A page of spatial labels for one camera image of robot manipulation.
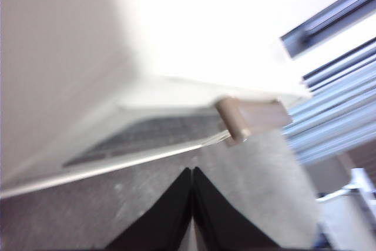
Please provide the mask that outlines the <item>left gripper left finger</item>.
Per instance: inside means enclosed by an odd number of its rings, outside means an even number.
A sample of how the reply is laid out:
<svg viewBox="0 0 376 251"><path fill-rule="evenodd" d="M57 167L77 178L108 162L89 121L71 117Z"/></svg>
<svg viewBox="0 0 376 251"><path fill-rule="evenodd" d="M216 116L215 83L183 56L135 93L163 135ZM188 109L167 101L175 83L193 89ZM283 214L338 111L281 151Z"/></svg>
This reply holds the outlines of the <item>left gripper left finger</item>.
<svg viewBox="0 0 376 251"><path fill-rule="evenodd" d="M155 204L106 250L178 250L191 221L192 172L185 168Z"/></svg>

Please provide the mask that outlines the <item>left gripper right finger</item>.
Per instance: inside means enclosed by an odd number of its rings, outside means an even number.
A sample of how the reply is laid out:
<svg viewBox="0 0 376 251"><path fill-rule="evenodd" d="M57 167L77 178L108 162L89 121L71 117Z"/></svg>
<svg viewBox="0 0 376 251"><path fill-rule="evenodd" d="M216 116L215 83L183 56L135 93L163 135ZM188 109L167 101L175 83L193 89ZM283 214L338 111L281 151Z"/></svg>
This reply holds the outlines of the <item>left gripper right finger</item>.
<svg viewBox="0 0 376 251"><path fill-rule="evenodd" d="M241 214L203 171L193 169L193 217L207 250L279 250L280 246Z"/></svg>

